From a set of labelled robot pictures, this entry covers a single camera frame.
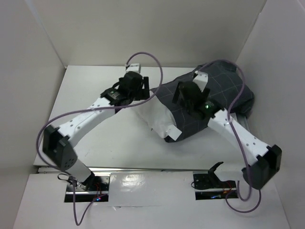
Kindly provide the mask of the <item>white pillow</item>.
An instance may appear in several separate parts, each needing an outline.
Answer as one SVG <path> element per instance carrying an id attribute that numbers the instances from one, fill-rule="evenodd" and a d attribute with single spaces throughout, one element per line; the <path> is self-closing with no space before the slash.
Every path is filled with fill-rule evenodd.
<path id="1" fill-rule="evenodd" d="M 160 138 L 177 140 L 182 134 L 178 129 L 172 112 L 154 96 L 150 101 L 135 106 L 133 111 L 154 130 Z"/>

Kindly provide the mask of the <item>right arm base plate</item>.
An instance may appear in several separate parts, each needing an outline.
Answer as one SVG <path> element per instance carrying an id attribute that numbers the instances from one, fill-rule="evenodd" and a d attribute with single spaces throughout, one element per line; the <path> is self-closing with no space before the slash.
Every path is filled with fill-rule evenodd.
<path id="1" fill-rule="evenodd" d="M 228 198 L 238 198 L 236 193 L 236 182 L 232 180 L 221 181 L 215 174 L 217 168 L 223 164 L 218 162 L 209 170 L 194 171 L 191 187 L 195 192 L 196 200 L 216 200 Z"/>

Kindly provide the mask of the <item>aluminium front rail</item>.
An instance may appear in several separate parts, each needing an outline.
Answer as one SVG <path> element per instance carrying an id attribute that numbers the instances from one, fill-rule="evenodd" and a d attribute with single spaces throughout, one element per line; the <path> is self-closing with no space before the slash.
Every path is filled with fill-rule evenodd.
<path id="1" fill-rule="evenodd" d="M 157 169 L 157 168 L 98 168 L 98 167 L 90 167 L 90 170 L 93 173 L 104 172 L 194 172 L 194 173 L 208 173 L 207 169 Z M 38 173 L 59 173 L 58 170 L 50 167 L 38 167 Z"/>

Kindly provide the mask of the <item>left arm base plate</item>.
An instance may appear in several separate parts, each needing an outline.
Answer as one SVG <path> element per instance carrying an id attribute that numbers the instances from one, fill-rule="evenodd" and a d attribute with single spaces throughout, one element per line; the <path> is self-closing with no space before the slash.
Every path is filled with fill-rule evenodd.
<path id="1" fill-rule="evenodd" d="M 86 190 L 78 184 L 75 188 L 75 202 L 90 203 L 93 199 L 96 202 L 108 202 L 109 184 L 110 176 L 96 176 Z"/>

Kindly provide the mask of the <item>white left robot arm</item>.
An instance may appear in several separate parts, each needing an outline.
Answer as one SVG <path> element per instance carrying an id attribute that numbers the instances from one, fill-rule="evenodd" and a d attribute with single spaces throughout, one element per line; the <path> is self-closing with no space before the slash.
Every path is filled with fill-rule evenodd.
<path id="1" fill-rule="evenodd" d="M 49 125 L 43 131 L 42 150 L 60 170 L 68 172 L 83 190 L 94 185 L 95 175 L 74 150 L 78 142 L 105 119 L 115 115 L 123 106 L 150 97 L 149 79 L 129 71 L 113 87 L 106 89 L 84 112 L 58 127 Z"/>

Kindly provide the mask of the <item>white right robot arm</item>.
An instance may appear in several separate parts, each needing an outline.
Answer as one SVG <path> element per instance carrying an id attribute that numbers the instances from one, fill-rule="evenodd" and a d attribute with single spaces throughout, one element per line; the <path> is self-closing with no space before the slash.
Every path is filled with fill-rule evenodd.
<path id="1" fill-rule="evenodd" d="M 173 103 L 179 103 L 187 113 L 207 122 L 207 126 L 221 135 L 231 145 L 241 150 L 245 167 L 243 178 L 252 188 L 262 189 L 279 172 L 282 150 L 259 140 L 236 122 L 216 100 L 209 99 L 208 88 L 201 90 L 194 82 L 179 82 Z"/>

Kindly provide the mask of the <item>dark grey checked pillowcase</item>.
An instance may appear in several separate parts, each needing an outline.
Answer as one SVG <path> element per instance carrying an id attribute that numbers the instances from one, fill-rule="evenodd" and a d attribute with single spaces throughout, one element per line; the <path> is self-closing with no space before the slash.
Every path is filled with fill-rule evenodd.
<path id="1" fill-rule="evenodd" d="M 193 79 L 195 71 L 201 69 L 202 66 L 197 66 L 192 72 L 176 77 L 174 80 L 162 84 L 159 90 L 152 88 L 151 91 L 157 92 L 156 97 L 165 105 L 173 114 L 178 129 L 182 131 L 177 141 L 182 141 L 186 138 L 207 128 L 207 121 L 197 120 L 187 114 L 185 108 L 178 104 L 172 103 L 174 92 L 179 82 L 187 82 Z M 242 79 L 237 73 L 237 68 L 234 64 L 226 61 L 216 61 L 202 70 L 208 74 L 208 83 L 206 87 L 210 89 L 208 98 L 218 102 L 225 109 L 235 99 L 242 88 Z M 248 115 L 254 105 L 254 93 L 248 86 L 244 87 L 243 93 L 234 103 L 231 113 Z"/>

